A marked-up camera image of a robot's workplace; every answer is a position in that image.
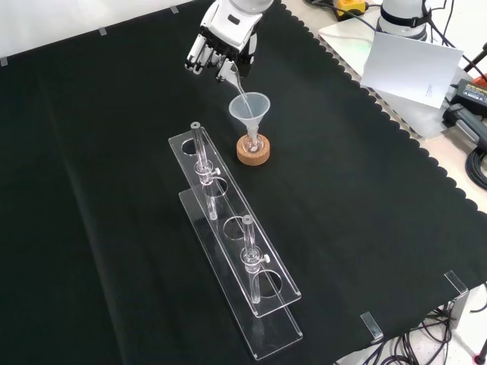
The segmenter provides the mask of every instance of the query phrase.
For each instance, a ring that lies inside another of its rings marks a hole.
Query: white robotic hand
[[[217,81],[235,78],[237,70],[246,76],[257,46],[256,25],[271,4],[272,0],[216,0],[202,20],[186,68],[199,75],[205,66],[217,66]]]

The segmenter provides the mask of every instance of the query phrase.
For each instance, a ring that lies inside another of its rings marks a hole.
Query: white surface
[[[376,24],[379,14],[379,11],[369,11],[363,18],[370,24]],[[364,65],[374,39],[372,29],[356,19],[350,19],[321,28],[319,34],[358,75],[363,75]],[[465,77],[467,77],[465,72],[457,68],[454,82]],[[438,109],[382,91],[379,94],[421,136],[436,137],[446,129],[442,123],[446,105],[443,109]]]
[[[438,29],[443,31],[450,13],[451,0],[447,2],[447,9],[435,11],[433,13],[434,23]],[[485,33],[485,15],[487,14],[486,0],[456,0],[454,13],[447,31],[447,38],[456,47],[465,51],[465,56],[474,59],[482,50],[482,46],[487,42]],[[441,38],[435,34],[436,43],[441,44]],[[460,67],[467,65],[465,60],[460,61]],[[487,58],[479,63],[479,68],[487,73]],[[479,77],[475,70],[469,72],[473,78]]]
[[[184,2],[187,0],[0,0],[0,57]]]
[[[361,84],[440,108],[463,51],[376,33]]]

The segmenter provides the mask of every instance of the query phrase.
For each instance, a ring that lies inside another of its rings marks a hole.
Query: black tablecloth
[[[236,91],[183,67],[208,2],[35,49],[0,69],[2,363],[253,363],[178,200],[167,139],[205,126],[303,295],[331,363],[487,279],[485,215],[280,4],[247,91],[269,96],[261,167],[237,161]]]

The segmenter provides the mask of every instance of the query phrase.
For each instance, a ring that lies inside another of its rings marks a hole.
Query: clear acrylic test tube rack
[[[301,340],[288,308],[301,292],[206,130],[194,122],[169,143],[191,186],[180,200],[252,355]]]

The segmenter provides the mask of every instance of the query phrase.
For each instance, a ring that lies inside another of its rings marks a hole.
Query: white wall
[[[0,57],[188,0],[0,0]]]

